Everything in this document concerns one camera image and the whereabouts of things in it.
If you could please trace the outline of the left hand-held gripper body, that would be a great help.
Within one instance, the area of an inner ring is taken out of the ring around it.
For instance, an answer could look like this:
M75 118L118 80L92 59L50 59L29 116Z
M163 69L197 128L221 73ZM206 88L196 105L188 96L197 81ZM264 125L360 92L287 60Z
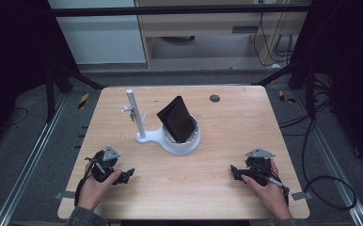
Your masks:
M85 177L93 176L97 182L104 182L115 170L114 166L120 158L120 153L107 145L104 150L98 151L93 157L86 157L89 162Z

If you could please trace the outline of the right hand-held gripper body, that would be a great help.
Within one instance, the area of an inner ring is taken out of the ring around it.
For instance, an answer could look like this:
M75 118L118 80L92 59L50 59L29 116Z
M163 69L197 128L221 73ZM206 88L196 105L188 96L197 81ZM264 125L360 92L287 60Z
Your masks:
M266 186L271 173L271 158L275 157L273 153L265 151L262 148L257 148L245 154L246 169L242 175L249 176L254 179L259 185Z

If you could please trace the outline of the white key holder with tray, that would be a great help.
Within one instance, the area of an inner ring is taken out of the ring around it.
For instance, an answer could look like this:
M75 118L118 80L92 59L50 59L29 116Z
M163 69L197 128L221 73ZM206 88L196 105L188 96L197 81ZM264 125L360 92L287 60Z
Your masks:
M126 95L128 97L129 106L123 107L123 112L129 111L131 109L134 110L135 114L135 124L137 126L138 132L136 133L135 139L139 143L157 143L160 145L166 152L175 154L175 155L186 155L191 153L195 150L200 141L201 141L201 131L199 128L199 124L197 119L191 115L194 123L196 125L196 130L188 138L188 140L184 143L176 142L173 137L167 132L166 128L163 126L162 122L160 121L161 125L156 130L147 130L144 128L144 120L147 114L144 114L143 117L140 116L138 105L136 99L134 97L134 91L132 89L126 90Z

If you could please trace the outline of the black leather wallet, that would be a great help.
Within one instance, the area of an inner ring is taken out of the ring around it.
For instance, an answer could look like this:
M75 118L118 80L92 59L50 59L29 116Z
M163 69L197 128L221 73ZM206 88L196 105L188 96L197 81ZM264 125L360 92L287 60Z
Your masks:
M181 96L176 96L157 113L157 117L176 142L186 142L196 130L194 120Z

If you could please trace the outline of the person's left hand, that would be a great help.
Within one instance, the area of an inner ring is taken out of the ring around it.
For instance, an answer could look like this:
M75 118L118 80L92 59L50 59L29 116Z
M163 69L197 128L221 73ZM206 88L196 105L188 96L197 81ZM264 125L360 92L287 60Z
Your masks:
M94 177L91 176L90 164L87 163L87 178L80 189L77 207L84 208L88 211L94 211L102 201L106 191L118 179L120 175L121 171L117 169L112 172L104 182L97 182Z

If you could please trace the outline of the person's right hand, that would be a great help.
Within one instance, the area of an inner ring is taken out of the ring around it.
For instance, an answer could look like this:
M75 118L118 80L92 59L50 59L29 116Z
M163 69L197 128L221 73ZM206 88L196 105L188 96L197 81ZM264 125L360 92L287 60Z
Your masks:
M286 204L281 187L274 183L268 183L266 186L261 186L254 179L246 175L242 175L242 178L260 197L263 205L276 221L292 218L292 214L288 204Z

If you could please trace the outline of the yellow black striped tape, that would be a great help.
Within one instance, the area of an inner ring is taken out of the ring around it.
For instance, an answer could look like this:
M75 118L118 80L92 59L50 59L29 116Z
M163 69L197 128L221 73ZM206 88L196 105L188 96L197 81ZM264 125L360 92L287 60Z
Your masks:
M284 102L287 102L287 103L290 103L290 104L295 104L296 103L295 99L292 96L288 95L288 93L283 91L283 90L280 90L278 92L278 98L281 101L284 101Z
M78 109L83 109L85 107L85 104L87 102L87 99L88 99L88 96L89 96L89 93L84 93L81 97L81 100L78 104Z

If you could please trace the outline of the black metal stand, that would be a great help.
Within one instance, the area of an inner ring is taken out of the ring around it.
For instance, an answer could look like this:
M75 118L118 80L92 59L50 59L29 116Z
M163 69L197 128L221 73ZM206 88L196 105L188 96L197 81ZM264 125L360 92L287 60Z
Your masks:
M289 80L288 86L291 89L298 89L306 82L306 110L309 116L315 118L314 106L314 80L315 80L315 62L312 59L299 59L289 64L288 66L276 71L270 76L262 79L259 82L252 83L252 86L265 87L272 81L277 80L282 75L290 73L292 77Z
M70 93L72 91L72 84L69 77L75 78L93 89L104 89L104 85L96 83L81 75L78 70L72 70L64 65L50 62L45 66L44 71L47 100L47 122L51 121L55 116L54 85L57 85L62 93Z

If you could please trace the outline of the white cabinet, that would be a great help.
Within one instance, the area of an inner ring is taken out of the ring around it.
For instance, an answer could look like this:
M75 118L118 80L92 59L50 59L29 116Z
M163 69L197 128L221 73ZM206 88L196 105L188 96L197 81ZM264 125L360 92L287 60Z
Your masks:
M48 0L52 9L128 8L134 0ZM78 65L145 63L137 17L57 17Z

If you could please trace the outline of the light wooden desk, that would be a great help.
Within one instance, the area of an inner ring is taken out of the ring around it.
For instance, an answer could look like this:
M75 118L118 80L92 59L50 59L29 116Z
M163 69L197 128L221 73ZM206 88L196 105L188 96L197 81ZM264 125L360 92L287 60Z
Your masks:
M134 0L138 7L309 4L311 0ZM154 40L161 37L248 34L261 63L271 61L281 35L298 35L305 12L140 15L146 60L151 63Z

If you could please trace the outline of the black horizontal bar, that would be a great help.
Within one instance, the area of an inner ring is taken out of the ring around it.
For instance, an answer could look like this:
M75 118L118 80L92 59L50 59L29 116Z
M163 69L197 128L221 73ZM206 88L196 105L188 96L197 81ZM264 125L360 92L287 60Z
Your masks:
M129 16L129 15L172 15L172 14L215 14L257 12L304 12L311 4L275 5L219 5L219 6L169 6L138 8L62 8L50 9L48 14L56 17L79 16Z

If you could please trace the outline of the grey table bracket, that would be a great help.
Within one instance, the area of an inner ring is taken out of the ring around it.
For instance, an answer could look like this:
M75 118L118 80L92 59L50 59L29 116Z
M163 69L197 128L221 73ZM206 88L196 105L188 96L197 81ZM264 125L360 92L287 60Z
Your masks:
M74 191L62 191L62 192L56 192L54 195L54 198L56 200L62 200L64 198L66 199L74 199L75 192Z
M310 200L310 199L313 198L313 196L312 196L312 194L310 192L301 191L301 192L292 193L292 198L295 201L298 201L298 200Z

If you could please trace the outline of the metal floor rail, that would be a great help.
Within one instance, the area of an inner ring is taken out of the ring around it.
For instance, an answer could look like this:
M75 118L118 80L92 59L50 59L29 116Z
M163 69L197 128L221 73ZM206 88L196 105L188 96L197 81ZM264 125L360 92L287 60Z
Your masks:
M316 124L316 121L311 117L307 118L308 129L304 138L304 145L302 148L302 162L303 162L303 174L307 180L305 162L305 151L308 143L308 137L312 136L316 143L319 153L325 163L325 166L330 174L333 183L336 185L337 190L344 202L343 207L347 208L351 218L356 226L363 226L363 205L360 199L357 197L354 189L351 186L346 174L342 170L337 158L332 153L330 146L328 145L321 128Z
M59 95L58 102L55 104L55 113L53 117L45 123L34 148L32 149L24 164L22 171L20 172L13 188L6 198L6 201L0 209L0 226L8 226L68 99L68 94Z

